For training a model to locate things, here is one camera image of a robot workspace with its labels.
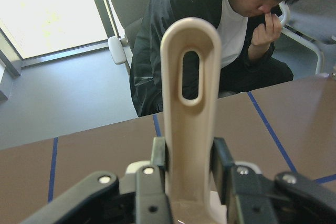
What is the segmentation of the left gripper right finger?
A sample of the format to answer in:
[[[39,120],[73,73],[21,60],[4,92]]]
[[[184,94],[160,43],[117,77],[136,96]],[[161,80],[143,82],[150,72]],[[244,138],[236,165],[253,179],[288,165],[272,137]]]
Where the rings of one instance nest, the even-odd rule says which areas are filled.
[[[335,193],[289,171],[266,178],[235,161],[223,138],[213,140],[211,171],[228,223],[335,223]]]

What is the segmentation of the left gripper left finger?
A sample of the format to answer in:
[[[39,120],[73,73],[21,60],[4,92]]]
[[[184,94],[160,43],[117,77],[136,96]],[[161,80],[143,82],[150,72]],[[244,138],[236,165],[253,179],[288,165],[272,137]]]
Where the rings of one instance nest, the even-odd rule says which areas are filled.
[[[155,137],[149,164],[121,179],[94,172],[23,223],[172,223],[164,191],[165,159],[165,138]]]

